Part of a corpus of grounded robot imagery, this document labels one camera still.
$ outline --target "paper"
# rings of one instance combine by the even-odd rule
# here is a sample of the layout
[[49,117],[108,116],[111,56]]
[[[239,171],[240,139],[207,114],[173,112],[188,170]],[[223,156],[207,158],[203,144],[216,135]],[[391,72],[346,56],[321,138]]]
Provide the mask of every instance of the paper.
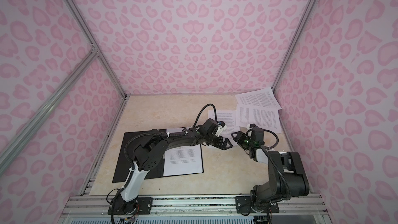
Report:
[[236,101],[242,105],[282,109],[276,101],[271,87],[266,87],[253,92],[237,94],[235,97]]
[[[181,132],[182,129],[184,128],[170,128],[166,132]],[[200,145],[182,146],[165,152],[163,176],[202,172],[202,150]]]
[[[207,114],[208,118],[215,119],[214,111],[209,110]],[[233,146],[237,143],[232,139],[231,133],[240,131],[240,128],[235,124],[236,121],[236,111],[217,111],[217,120],[223,121],[226,124],[226,129],[221,133],[220,136],[228,138]]]
[[275,133],[282,133],[281,122],[276,108],[236,105],[236,125],[247,127],[247,124],[256,124],[258,127]]

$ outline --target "wall panel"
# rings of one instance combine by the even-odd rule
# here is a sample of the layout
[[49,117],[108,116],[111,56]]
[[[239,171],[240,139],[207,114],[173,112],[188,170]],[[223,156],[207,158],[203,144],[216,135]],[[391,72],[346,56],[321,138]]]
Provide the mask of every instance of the wall panel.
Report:
[[62,0],[0,4],[1,153],[89,46]]
[[94,60],[0,178],[0,222],[54,223],[76,195],[121,98]]
[[75,0],[128,93],[272,85],[307,0]]
[[398,222],[398,0],[320,0],[277,89],[333,223]]

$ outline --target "table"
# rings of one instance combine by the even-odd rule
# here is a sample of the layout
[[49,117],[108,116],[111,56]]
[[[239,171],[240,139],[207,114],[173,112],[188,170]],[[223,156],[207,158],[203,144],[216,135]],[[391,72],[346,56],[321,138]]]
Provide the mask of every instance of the table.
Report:
[[[131,96],[96,175],[90,195],[107,195],[124,183],[112,183],[117,158],[125,132],[191,126],[199,111],[208,103],[216,110],[236,110],[234,95],[140,95]],[[198,124],[207,120],[208,107]],[[275,137],[265,132],[265,145]],[[289,151],[283,134],[278,134],[276,151]],[[140,195],[211,195],[248,194],[255,185],[268,181],[268,166],[249,159],[245,151],[234,146],[226,151],[202,146],[204,173],[144,180]]]

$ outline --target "pink wall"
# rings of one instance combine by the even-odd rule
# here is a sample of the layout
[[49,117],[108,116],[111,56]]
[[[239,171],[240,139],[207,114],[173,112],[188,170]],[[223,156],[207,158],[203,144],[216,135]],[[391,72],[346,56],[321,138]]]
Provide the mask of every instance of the pink wall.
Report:
[[121,99],[95,60],[0,178],[0,222],[50,224],[76,195]]
[[62,0],[0,0],[0,153],[88,53]]
[[307,0],[76,0],[128,93],[272,85]]
[[333,223],[398,222],[398,0],[320,0],[277,98]]

